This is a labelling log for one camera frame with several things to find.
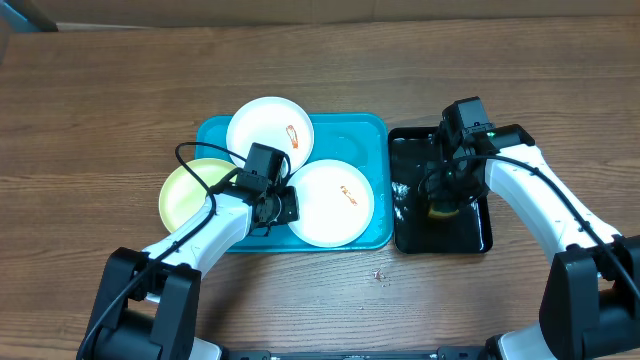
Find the green yellow sponge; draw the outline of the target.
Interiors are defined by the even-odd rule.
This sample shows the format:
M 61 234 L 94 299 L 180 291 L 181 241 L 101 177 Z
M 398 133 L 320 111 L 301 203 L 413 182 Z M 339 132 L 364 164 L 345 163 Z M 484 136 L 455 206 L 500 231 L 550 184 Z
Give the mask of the green yellow sponge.
M 433 219 L 447 219 L 458 213 L 459 207 L 455 203 L 442 201 L 431 202 L 427 211 L 427 215 Z

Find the white plate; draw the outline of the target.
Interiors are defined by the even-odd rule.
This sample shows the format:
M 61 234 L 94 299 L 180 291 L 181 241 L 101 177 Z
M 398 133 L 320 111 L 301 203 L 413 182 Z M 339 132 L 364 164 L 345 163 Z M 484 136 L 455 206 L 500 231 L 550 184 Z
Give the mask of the white plate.
M 302 241 L 321 248 L 347 245 L 369 226 L 375 201 L 366 177 L 339 160 L 318 160 L 290 178 L 298 200 L 299 219 L 289 228 Z
M 227 149 L 243 158 L 248 158 L 253 143 L 285 152 L 294 173 L 311 155 L 314 128 L 309 115 L 295 102 L 261 97 L 246 103 L 232 116 L 226 133 Z

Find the yellow plate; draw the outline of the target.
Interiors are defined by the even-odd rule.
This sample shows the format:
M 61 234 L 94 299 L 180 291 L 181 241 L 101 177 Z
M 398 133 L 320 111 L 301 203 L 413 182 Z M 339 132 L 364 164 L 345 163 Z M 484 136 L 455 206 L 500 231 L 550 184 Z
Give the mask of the yellow plate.
M 235 168 L 232 163 L 215 158 L 195 159 L 187 165 L 207 186 L 215 185 Z M 205 196 L 205 189 L 182 166 L 174 170 L 159 194 L 159 214 L 165 228 L 175 232 L 202 207 Z

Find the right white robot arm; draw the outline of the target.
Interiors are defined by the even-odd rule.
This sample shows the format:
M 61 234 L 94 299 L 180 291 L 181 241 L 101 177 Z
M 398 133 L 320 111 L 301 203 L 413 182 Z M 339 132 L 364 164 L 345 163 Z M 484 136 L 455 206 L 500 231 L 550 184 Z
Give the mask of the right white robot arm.
M 595 216 L 519 125 L 435 135 L 440 160 L 421 180 L 428 213 L 456 215 L 488 192 L 520 217 L 551 264 L 535 324 L 489 339 L 486 359 L 594 359 L 639 346 L 639 240 Z

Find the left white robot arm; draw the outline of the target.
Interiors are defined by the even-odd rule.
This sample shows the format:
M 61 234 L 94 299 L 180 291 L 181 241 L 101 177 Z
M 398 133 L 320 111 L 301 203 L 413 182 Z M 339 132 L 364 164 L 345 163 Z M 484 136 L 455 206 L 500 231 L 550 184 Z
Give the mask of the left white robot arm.
M 202 279 L 253 230 L 298 218 L 294 187 L 232 170 L 174 233 L 142 251 L 121 247 L 110 255 L 78 358 L 220 358 L 219 346 L 195 336 Z

